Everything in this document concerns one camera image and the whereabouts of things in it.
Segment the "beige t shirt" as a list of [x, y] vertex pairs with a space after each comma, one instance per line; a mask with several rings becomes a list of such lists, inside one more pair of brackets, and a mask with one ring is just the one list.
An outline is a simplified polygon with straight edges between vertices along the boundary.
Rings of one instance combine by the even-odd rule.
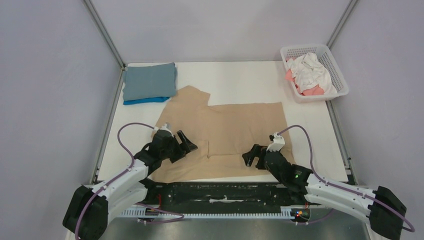
[[150, 175], [152, 180], [173, 183], [267, 175], [267, 170], [246, 166], [242, 154], [255, 144], [268, 146], [270, 135], [278, 132], [285, 140], [283, 156], [294, 163], [281, 102], [209, 105], [209, 99], [209, 93], [186, 86], [167, 102], [157, 126], [169, 123], [172, 131], [183, 131], [197, 149], [174, 163], [164, 160]]

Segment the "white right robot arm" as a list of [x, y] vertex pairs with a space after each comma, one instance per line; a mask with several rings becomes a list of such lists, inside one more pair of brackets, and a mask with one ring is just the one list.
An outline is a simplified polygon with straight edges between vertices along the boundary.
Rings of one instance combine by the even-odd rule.
[[330, 207], [365, 222], [384, 238], [400, 239], [407, 208], [390, 189], [379, 186], [374, 190], [317, 177], [311, 169], [288, 162], [281, 152], [258, 144], [242, 158], [248, 167], [258, 158], [256, 168], [267, 170], [285, 186], [293, 203]]

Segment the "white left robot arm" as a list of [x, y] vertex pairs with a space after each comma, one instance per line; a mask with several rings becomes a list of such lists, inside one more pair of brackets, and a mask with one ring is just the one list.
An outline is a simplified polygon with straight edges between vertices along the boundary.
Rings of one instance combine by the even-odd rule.
[[172, 163], [198, 149], [179, 130], [173, 135], [159, 129], [141, 151], [131, 154], [131, 162], [122, 172], [95, 185], [78, 187], [71, 198], [62, 225], [79, 240], [98, 240], [109, 223], [124, 210], [138, 202], [152, 204], [157, 198], [155, 188], [143, 183], [162, 161]]

